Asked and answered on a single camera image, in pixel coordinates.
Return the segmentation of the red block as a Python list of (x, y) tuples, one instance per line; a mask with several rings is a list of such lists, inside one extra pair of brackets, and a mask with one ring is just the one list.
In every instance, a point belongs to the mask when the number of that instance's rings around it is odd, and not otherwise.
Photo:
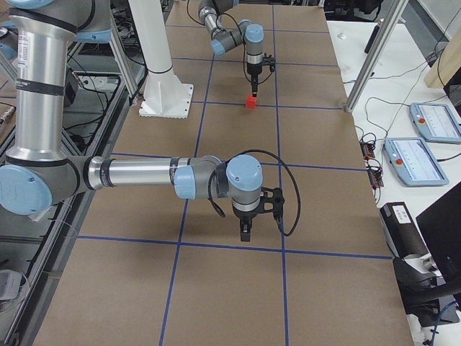
[(256, 103), (257, 103), (257, 98), (254, 97), (252, 94), (249, 94), (246, 98), (245, 108), (255, 109)]

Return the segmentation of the black box with label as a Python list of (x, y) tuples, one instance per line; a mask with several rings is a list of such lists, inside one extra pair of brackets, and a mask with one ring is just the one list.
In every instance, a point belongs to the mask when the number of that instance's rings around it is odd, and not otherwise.
[(386, 242), (395, 257), (415, 259), (429, 253), (404, 202), (384, 204), (380, 217)]

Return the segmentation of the teach pendant near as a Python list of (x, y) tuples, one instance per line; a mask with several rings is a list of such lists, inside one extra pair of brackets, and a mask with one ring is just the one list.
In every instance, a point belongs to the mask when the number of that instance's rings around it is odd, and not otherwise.
[(386, 138), (384, 150), (405, 186), (438, 187), (449, 183), (423, 138)]

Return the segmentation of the teach pendant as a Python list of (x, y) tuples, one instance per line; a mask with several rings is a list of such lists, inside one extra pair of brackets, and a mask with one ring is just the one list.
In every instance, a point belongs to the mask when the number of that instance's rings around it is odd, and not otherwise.
[(449, 183), (423, 138), (386, 138), (384, 150), (405, 186), (438, 187)]
[(410, 105), (410, 115), (426, 141), (460, 144), (460, 124), (447, 105), (415, 102)]

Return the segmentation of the teach pendant far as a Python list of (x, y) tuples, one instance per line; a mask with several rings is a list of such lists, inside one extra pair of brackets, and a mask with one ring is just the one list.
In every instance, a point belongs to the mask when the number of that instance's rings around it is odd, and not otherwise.
[(410, 105), (410, 115), (426, 141), (460, 144), (460, 124), (447, 105), (415, 102)]

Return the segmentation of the black monitor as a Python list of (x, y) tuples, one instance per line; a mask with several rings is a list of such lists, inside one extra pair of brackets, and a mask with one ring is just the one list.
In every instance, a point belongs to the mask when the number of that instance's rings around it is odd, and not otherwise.
[(460, 277), (460, 183), (416, 217), (419, 230), (442, 275)]

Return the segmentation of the white pedestal column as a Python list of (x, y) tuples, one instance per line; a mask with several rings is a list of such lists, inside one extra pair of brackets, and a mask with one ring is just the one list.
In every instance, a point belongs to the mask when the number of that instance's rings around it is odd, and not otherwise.
[(174, 73), (161, 2), (129, 0), (129, 5), (148, 70), (140, 115), (184, 119), (194, 86)]

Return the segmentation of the aluminium frame post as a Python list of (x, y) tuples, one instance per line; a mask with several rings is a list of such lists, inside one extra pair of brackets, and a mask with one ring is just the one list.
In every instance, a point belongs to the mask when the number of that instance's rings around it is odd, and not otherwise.
[(380, 29), (377, 33), (377, 36), (372, 44), (367, 57), (364, 60), (362, 68), (356, 78), (354, 86), (352, 87), (351, 92), (349, 93), (348, 99), (344, 106), (344, 110), (348, 113), (352, 113), (356, 104), (361, 97), (362, 92), (364, 91), (368, 80), (371, 77), (371, 73), (374, 71), (374, 68), (379, 61), (379, 58), (393, 33), (393, 30), (398, 23), (399, 18), (401, 17), (403, 10), (405, 9), (408, 0), (395, 0), (388, 14), (383, 20), (383, 23), (380, 25)]

